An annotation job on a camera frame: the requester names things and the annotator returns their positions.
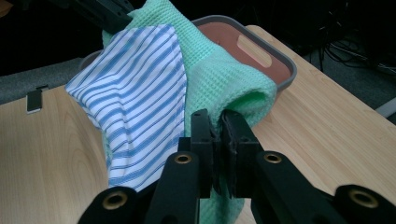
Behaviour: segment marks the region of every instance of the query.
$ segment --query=striped towel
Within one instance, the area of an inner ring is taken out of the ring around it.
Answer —
[[[109,186],[139,191],[160,178],[184,135],[186,74],[171,25],[123,30],[66,91],[106,136]]]

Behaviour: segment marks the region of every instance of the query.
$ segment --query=mint green waffle towel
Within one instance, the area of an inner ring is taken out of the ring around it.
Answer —
[[[212,123],[219,130],[219,117],[225,108],[241,113],[251,127],[273,106],[276,97],[274,81],[257,69],[241,64],[224,48],[206,38],[168,0],[148,0],[129,16],[133,20],[126,29],[159,24],[171,24],[176,29],[188,80],[186,136],[191,134],[191,114],[199,109],[208,110]],[[111,37],[103,33],[105,47]],[[108,152],[106,139],[104,146]],[[223,196],[212,192],[211,199],[201,200],[201,223],[235,222],[244,200],[230,200],[227,195],[226,192]]]

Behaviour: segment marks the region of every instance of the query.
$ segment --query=gold grommet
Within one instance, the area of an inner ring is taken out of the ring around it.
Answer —
[[[175,157],[175,162],[179,164],[186,164],[192,161],[192,157],[187,154],[181,154]]]
[[[352,199],[354,203],[358,205],[368,207],[368,208],[377,208],[378,207],[378,200],[373,197],[373,195],[364,192],[358,189],[352,189],[349,191],[349,197]]]
[[[282,158],[277,156],[276,154],[273,153],[268,153],[264,155],[264,159],[268,162],[271,163],[280,163],[282,162]]]
[[[111,199],[114,197],[119,197],[116,202],[111,202]],[[126,201],[128,199],[128,196],[123,192],[123,191],[115,191],[109,193],[105,199],[103,200],[103,207],[107,210],[114,210],[117,209],[123,205],[125,205]]]

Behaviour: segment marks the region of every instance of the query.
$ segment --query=dark background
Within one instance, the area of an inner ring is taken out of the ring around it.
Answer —
[[[9,2],[16,6],[0,18],[0,76],[85,57],[102,48],[102,29],[70,7],[45,0]],[[139,8],[145,1],[130,2]],[[391,24],[396,21],[395,4],[391,0],[171,2],[190,20],[221,14],[244,25],[260,25],[303,56],[359,31],[360,51],[369,58],[367,66],[396,64],[396,26]]]

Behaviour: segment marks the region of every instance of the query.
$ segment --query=light wood tabletop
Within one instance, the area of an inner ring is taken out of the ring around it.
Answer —
[[[298,74],[253,132],[318,189],[357,184],[396,203],[396,126],[257,26],[248,29],[294,60]],[[107,188],[101,134],[64,87],[43,109],[0,105],[0,223],[76,223]],[[237,223],[254,223],[248,200]]]

